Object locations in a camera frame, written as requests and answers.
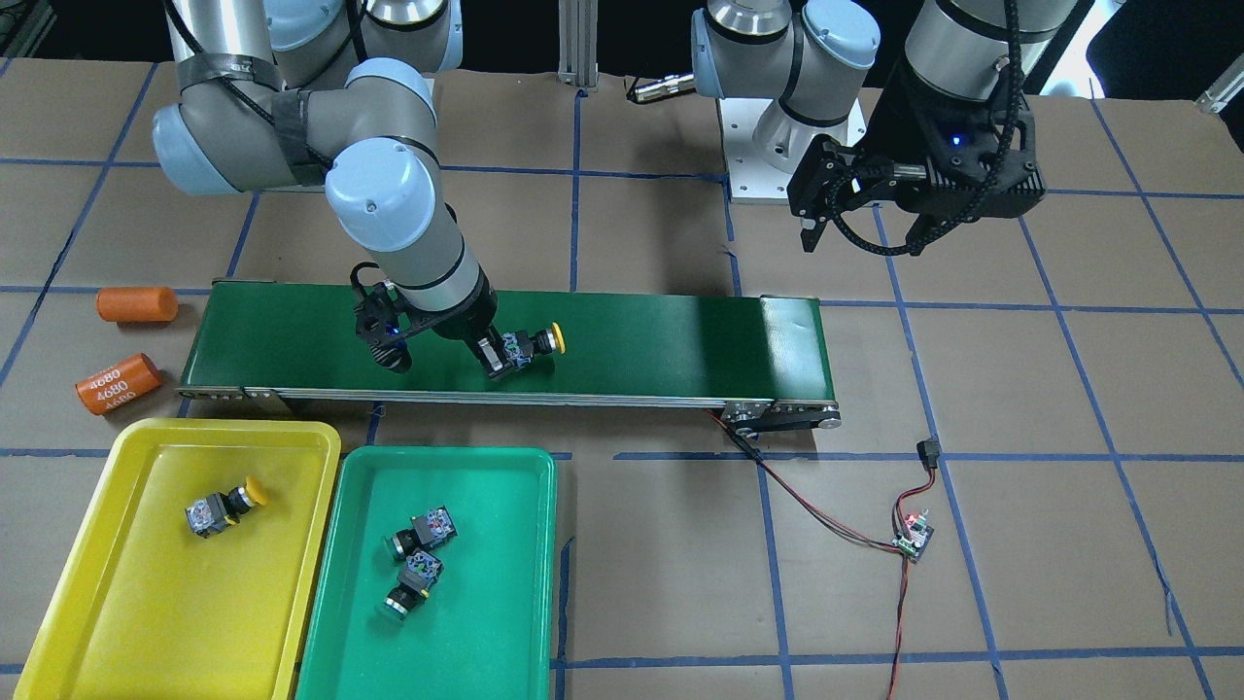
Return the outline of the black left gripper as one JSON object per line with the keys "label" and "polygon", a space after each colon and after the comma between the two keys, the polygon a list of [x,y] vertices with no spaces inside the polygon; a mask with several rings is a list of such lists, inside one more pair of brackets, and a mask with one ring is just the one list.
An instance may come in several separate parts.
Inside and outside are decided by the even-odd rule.
{"label": "black left gripper", "polygon": [[[974,101],[940,93],[906,63],[889,75],[857,145],[814,137],[787,187],[804,252],[833,226],[876,256],[918,256],[954,228],[1020,218],[1045,195],[1020,68],[1000,68],[986,98]],[[875,201],[916,214],[903,244],[870,242],[845,221]]]}

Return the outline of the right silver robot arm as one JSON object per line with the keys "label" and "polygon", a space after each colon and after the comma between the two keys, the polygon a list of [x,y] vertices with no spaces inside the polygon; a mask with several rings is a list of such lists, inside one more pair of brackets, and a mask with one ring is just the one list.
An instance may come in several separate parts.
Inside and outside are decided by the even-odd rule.
{"label": "right silver robot arm", "polygon": [[194,195],[323,188],[379,283],[352,279],[356,334],[387,371],[407,339],[459,339],[518,368],[498,297],[442,187],[428,75],[462,65],[458,1],[167,1],[179,99],[156,112],[160,168]]}

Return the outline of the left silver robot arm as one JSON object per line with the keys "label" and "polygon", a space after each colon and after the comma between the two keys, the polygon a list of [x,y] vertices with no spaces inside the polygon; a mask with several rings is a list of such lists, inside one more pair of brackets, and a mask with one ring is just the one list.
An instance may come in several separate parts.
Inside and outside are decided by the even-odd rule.
{"label": "left silver robot arm", "polygon": [[848,119],[883,34],[853,1],[710,1],[690,19],[698,93],[763,98],[814,131],[786,187],[805,252],[836,228],[862,251],[919,256],[955,228],[1046,195],[1029,70],[1071,1],[924,1],[856,145]]}

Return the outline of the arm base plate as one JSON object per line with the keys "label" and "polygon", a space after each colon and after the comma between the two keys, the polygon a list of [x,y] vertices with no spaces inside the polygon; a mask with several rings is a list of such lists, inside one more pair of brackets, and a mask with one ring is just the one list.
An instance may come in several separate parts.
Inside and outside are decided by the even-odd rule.
{"label": "arm base plate", "polygon": [[858,99],[843,122],[826,128],[792,121],[774,99],[725,98],[718,111],[730,196],[743,204],[785,205],[789,182],[814,136],[829,134],[851,147],[866,127]]}

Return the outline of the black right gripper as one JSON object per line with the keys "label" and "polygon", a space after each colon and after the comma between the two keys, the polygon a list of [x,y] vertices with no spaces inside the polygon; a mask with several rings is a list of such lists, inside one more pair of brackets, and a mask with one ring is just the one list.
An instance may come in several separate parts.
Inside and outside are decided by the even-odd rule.
{"label": "black right gripper", "polygon": [[368,346],[369,358],[386,371],[406,373],[413,367],[408,338],[433,331],[444,338],[460,339],[484,368],[490,380],[510,372],[510,358],[501,334],[494,327],[498,315],[498,293],[484,271],[474,288],[459,305],[449,310],[420,310],[401,293],[391,279],[378,283],[360,282],[360,271],[378,267],[376,262],[360,262],[352,269],[355,334]]}

